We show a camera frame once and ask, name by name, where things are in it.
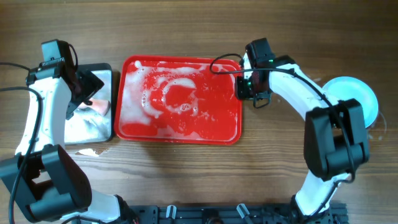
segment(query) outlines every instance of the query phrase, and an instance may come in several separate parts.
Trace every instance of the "red tray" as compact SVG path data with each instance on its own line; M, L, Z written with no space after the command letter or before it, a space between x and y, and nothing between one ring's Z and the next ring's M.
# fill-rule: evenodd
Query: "red tray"
M236 75L214 75L212 59L134 55L120 79L114 129L126 140L233 144L242 133ZM215 71L239 70L219 60Z

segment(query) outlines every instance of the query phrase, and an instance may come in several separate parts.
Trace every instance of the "tabletop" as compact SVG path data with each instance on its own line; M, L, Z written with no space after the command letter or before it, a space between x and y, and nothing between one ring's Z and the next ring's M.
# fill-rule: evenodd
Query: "tabletop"
M115 72L131 55L214 58L243 54L267 37L320 86L338 76L366 82L379 116L368 130L371 157L334 202L351 223L398 222L397 1L0 1L0 62L36 67L40 44L66 40L79 63L109 63ZM26 71L0 67L0 87L23 85ZM24 131L26 92L0 94L0 160ZM124 141L68 146L91 186L130 205L288 203L308 172L304 122L283 98L256 110L243 104L243 134L231 146ZM91 148L98 157L76 154ZM8 223L9 192L0 184L0 224ZM16 222L25 223L19 209Z

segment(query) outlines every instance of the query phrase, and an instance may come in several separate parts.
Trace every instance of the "wire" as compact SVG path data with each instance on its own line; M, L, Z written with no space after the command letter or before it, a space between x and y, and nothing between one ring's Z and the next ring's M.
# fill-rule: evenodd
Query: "wire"
M17 173L17 177L15 178L14 181L14 185L12 186L12 190L11 190L11 196L10 196L10 201L9 201L9 207L8 207L8 215L9 215L9 222L10 224L15 224L14 221L14 202L15 202L15 197L16 197L16 193L17 193L17 188L19 185L19 181L21 179L22 174L25 171L25 167L26 167L26 163L28 161L28 158L30 156L30 153L32 152L34 146L35 146L35 142L36 142L36 137L37 137L37 133L39 131L39 124L40 124L40 120L41 120L41 116L42 116L42 108L43 108L43 104L42 104L42 97L40 96L40 94L29 88L29 87L25 87L25 86L17 86L17 87L8 87L8 88L1 88L0 92L2 91L12 91L12 90L27 90L31 93L33 93L36 96L37 99L37 116L36 116L36 122L35 122L35 126L33 128L33 132L32 132L32 137L29 141L29 147L25 153L25 157L19 167L18 173Z
M77 220L77 219L83 220L83 221L88 221L88 222L95 222L95 223L99 223L99 224L105 224L105 222L102 222L101 220L96 220L93 218L85 218L85 217L81 217L79 215L75 216L75 217L68 218L67 220L63 221L61 224L67 224L68 222Z
M240 56L239 54L224 54L222 56L219 56L219 57L215 58L211 62L210 68L209 68L210 72L214 73L216 75L227 75L227 74L234 74L234 73L256 72L256 71L282 72L282 73L289 74L289 75L293 76L294 78L298 78L299 80L303 81L306 85L308 85L321 98L321 100L323 100L329 106L329 110L331 111L333 117L335 117L338 127L341 128L341 132L343 133L344 142L346 144L346 150L347 150L347 155L348 155L348 160L349 160L349 173L351 174L351 178L350 178L350 180L336 180L333 183L333 188L330 190L330 192L328 193L327 197L324 199L324 201L321 203L321 205L318 207L318 209L312 215L308 216L307 219L305 220L305 222L308 222L314 216L318 215L320 213L320 211L325 207L325 205L331 199L331 196L333 195L333 192L337 189L337 187L339 186L340 183L351 184L355 180L355 168L354 168L353 153L352 153L352 151L350 149L350 146L349 146L348 135L347 135L347 131L346 131L345 127L344 127L344 124L341 121L340 117L337 115L337 112L336 112L335 108L330 103L328 98L323 93L321 93L318 90L318 88L316 88L307 79L301 77L300 75L297 75L296 72L294 71L294 69L286 70L286 69L280 69L280 68L251 68L251 69L236 70L236 71L230 71L230 72L215 72L215 71L212 70L213 64L217 60L225 58L225 57L229 57L229 56L237 56L241 60L243 59L242 56Z
M23 66L23 65L16 64L16 63L11 63L11 62L0 62L0 65L10 65L10 66L14 66L14 67L18 67L18 68L23 68L23 69L25 69L25 70L30 71L30 68L28 68L28 67L26 67L26 66Z
M72 48L73 53L75 54L75 60L76 60L76 63L75 63L75 71L77 71L77 68L79 67L79 63L78 63L78 60L77 60L76 50L75 50L75 48L72 46L72 44L69 44L69 47Z

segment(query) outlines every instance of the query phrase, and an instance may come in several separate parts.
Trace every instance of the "black cable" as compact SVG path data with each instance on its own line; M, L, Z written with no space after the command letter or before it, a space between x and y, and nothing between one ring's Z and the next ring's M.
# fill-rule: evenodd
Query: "black cable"
M330 192L328 193L325 200L321 203L321 205L318 207L318 209L305 220L305 222L307 222L307 221L311 220L312 217L314 217L320 213L320 211L325 207L325 205L331 199L333 192L336 190L336 188L338 187L338 185L340 183L351 184L355 180L355 168L354 168L353 153L349 146L348 135L347 135L347 131L343 125L343 122L341 121L340 117L337 115L336 110L334 109L333 105L330 103L328 98L324 94L322 94L318 90L318 88L316 88L314 85L312 85L312 83L310 83L307 79L301 77L300 75L297 75L296 72L294 71L294 69L286 70L286 69L280 69L280 68L251 68L251 69L244 69L244 70L237 70L237 71L230 71L230 72L214 72L212 70L213 64L217 60L225 58L225 57L229 57L229 56L237 56L241 60L243 59L242 56L240 56L239 54L224 54L222 56L215 58L211 62L210 68L209 68L210 72L213 74L216 74L216 75L227 75L227 74L243 73L243 72L270 71L270 72L282 72L282 73L291 75L294 78L298 78L299 80L303 81L306 85L308 85L321 98L321 100L323 100L329 106L329 110L331 111L333 117L335 117L337 125L341 128L341 132L343 133L344 142L346 144L346 150L347 150L347 155L348 155L348 160L349 160L349 173L351 174L351 178L350 178L350 180L337 180L336 182L334 182L333 188L330 190Z
M40 124L40 120L41 120L41 116L42 116L43 104L42 104L42 97L40 96L40 94L37 91L35 91L35 90L33 90L33 89L29 88L29 87L17 86L17 87L1 88L0 92L2 92L2 91L12 91L12 90L27 90L27 91L33 93L36 96L37 104L38 104L36 122L35 122L35 126L33 128L32 137L31 137L31 139L29 141L29 147L28 147L28 149L27 149L27 151L25 153L25 157L22 160L21 165L19 166L17 177L15 178L14 185L12 186L12 190L11 190L11 196L10 196L9 207L8 207L8 215L9 215L10 224L15 224L15 221L14 221L14 202L15 202L15 197L16 197L16 193L17 193L17 188L18 188L18 185L19 185L19 181L21 179L21 175L25 171L26 163L28 161L30 153L32 152L32 150L33 150L33 148L35 146L37 133L39 131L39 124Z
M26 66L23 66L23 65L16 64L16 63L11 63L11 62L0 62L0 65L10 65L10 66L14 66L14 67L18 67L18 68L23 68L23 69L26 69L26 70L30 71L30 68L28 68L28 67L26 67Z
M76 220L76 219L88 221L88 222L99 223L99 224L105 224L105 222L102 222L101 220L95 220L93 218L85 218L85 217L81 217L79 215L75 216L75 217L68 218L67 220L63 221L61 224L67 224L68 222Z
M77 68L79 67L79 63L78 63L78 60L77 60L76 50L75 50L75 48L72 46L72 44L69 44L69 47L72 48L73 53L75 54L75 60L76 60L76 63L75 63L75 71L77 71Z

